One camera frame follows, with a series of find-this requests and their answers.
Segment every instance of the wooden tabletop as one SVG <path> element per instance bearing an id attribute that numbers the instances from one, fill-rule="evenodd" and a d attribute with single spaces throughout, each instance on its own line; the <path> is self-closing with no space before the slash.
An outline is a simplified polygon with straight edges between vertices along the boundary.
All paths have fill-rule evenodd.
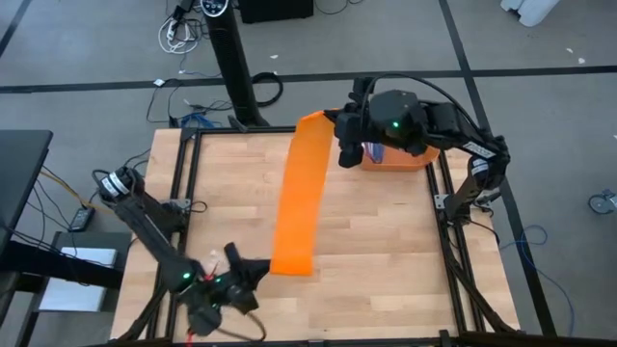
<path id="1" fill-rule="evenodd" d="M 282 175 L 292 134 L 204 135 L 195 200 L 205 213 L 191 216 L 187 254 L 202 263 L 235 242 L 247 258 L 269 258 L 277 221 Z M 148 163 L 147 191 L 168 199 L 179 146 L 179 130 L 158 130 Z M 192 143 L 187 147 L 180 195 L 185 192 Z M 310 278 L 268 275 L 256 291 L 255 311 L 268 340 L 395 338 L 456 334 L 437 225 L 425 171 L 374 173 L 342 169 L 332 145 L 321 203 L 314 274 Z M 468 156 L 450 150 L 455 188 L 467 177 Z M 439 165 L 438 181 L 441 184 Z M 491 226 L 487 214 L 472 218 Z M 504 321 L 518 320 L 494 236 L 465 227 L 478 289 Z M 112 337 L 123 334 L 152 293 L 156 263 L 139 242 L 126 261 Z M 468 325 L 467 295 L 462 291 Z M 160 326 L 167 317 L 162 305 Z M 223 328 L 259 336 L 239 313 L 224 311 Z M 186 308 L 178 310 L 174 341 L 184 341 Z M 195 341 L 229 341 L 214 333 Z"/>

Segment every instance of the orange cloth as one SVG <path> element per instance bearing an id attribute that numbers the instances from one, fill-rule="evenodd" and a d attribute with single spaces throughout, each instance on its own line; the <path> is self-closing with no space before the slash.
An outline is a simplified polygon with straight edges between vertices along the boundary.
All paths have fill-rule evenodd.
<path id="1" fill-rule="evenodd" d="M 279 199 L 270 273 L 312 275 L 319 203 L 326 181 L 335 125 L 323 111 L 298 122 L 291 140 Z"/>

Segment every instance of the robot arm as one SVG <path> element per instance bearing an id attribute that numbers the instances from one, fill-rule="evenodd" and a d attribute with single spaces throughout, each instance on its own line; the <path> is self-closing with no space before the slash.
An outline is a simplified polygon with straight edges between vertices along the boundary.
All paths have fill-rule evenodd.
<path id="1" fill-rule="evenodd" d="M 354 102 L 342 110 L 326 111 L 339 139 L 338 164 L 344 168 L 360 164 L 362 143 L 383 144 L 412 155 L 424 153 L 428 146 L 459 148 L 471 154 L 469 176 L 456 194 L 444 198 L 443 209 L 448 221 L 468 219 L 469 206 L 483 191 L 498 187 L 505 176 L 510 155 L 503 137 L 475 127 L 456 105 L 419 100 L 415 93 L 393 90 L 368 102 L 371 80 L 355 80 L 349 94 Z"/>
<path id="2" fill-rule="evenodd" d="M 122 167 L 97 179 L 101 200 L 125 222 L 161 267 L 162 283 L 188 308 L 191 331 L 208 335 L 221 325 L 221 306 L 243 314 L 257 309 L 253 291 L 270 269 L 269 260 L 240 257 L 233 243 L 225 246 L 229 271 L 207 275 L 201 264 L 179 254 L 168 242 L 172 232 L 186 232 L 190 203 L 161 204 L 146 193 L 134 169 Z"/>

